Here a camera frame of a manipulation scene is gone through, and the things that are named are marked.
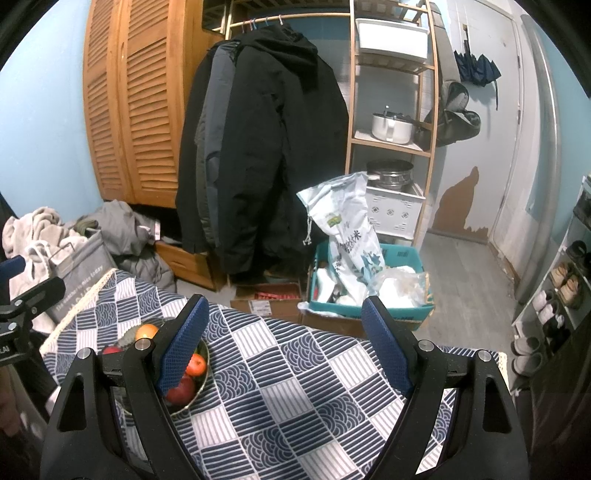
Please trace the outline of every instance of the orange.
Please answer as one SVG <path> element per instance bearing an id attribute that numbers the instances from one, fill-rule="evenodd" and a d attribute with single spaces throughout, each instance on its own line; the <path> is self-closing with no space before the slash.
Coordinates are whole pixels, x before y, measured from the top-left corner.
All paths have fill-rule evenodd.
<path id="1" fill-rule="evenodd" d="M 156 327 L 156 325 L 145 323 L 138 328 L 137 332 L 135 332 L 135 339 L 139 340 L 140 338 L 154 338 L 154 335 L 156 335 L 157 331 L 158 327 Z"/>

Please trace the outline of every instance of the box label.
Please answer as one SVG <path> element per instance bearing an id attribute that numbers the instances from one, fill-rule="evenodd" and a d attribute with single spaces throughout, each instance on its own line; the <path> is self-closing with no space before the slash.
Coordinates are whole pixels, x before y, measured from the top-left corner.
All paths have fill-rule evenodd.
<path id="1" fill-rule="evenodd" d="M 249 300 L 251 306 L 251 313 L 259 317 L 271 316 L 271 304 L 268 300 Z"/>

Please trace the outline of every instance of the metal screw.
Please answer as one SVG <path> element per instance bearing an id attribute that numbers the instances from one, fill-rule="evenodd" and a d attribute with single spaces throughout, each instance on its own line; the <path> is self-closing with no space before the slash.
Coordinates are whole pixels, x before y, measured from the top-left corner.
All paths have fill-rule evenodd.
<path id="1" fill-rule="evenodd" d="M 92 350 L 90 348 L 84 347 L 83 349 L 78 350 L 78 353 L 76 354 L 76 356 L 78 358 L 82 358 L 82 360 L 84 360 L 85 358 L 88 358 L 88 356 L 90 355 L 91 351 Z"/>
<path id="2" fill-rule="evenodd" d="M 435 348 L 435 345 L 433 345 L 433 342 L 430 340 L 420 340 L 418 343 L 418 347 L 423 352 L 430 352 L 431 350 L 433 350 Z"/>
<path id="3" fill-rule="evenodd" d="M 135 342 L 135 349 L 146 350 L 147 348 L 150 348 L 150 345 L 152 345 L 152 340 L 150 340 L 149 338 L 141 338 L 137 342 Z"/>
<path id="4" fill-rule="evenodd" d="M 480 358 L 480 360 L 482 360 L 483 362 L 490 362 L 492 359 L 492 355 L 486 350 L 480 350 L 478 352 L 478 358 Z"/>

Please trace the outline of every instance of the drawstring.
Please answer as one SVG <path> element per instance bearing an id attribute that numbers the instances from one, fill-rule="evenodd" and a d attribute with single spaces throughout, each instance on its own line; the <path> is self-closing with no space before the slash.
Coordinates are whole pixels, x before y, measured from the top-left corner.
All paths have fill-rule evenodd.
<path id="1" fill-rule="evenodd" d="M 312 217 L 310 215 L 308 215 L 308 235 L 306 235 L 306 238 L 304 239 L 304 245 L 310 245 L 312 243 L 312 239 L 310 238 L 311 233 L 312 233 Z"/>

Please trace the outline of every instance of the plastic bag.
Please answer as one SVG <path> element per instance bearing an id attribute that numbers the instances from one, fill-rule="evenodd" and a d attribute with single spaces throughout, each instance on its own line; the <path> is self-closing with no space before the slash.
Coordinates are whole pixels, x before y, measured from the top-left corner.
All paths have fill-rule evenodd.
<path id="1" fill-rule="evenodd" d="M 367 174 L 352 173 L 298 192 L 309 217 L 329 236 L 329 273 L 357 305 L 367 284 L 385 268 L 378 236 L 367 216 Z"/>
<path id="2" fill-rule="evenodd" d="M 415 308 L 432 303 L 428 273 L 411 273 L 407 268 L 386 268 L 379 272 L 368 284 L 369 294 L 377 295 L 387 309 Z"/>

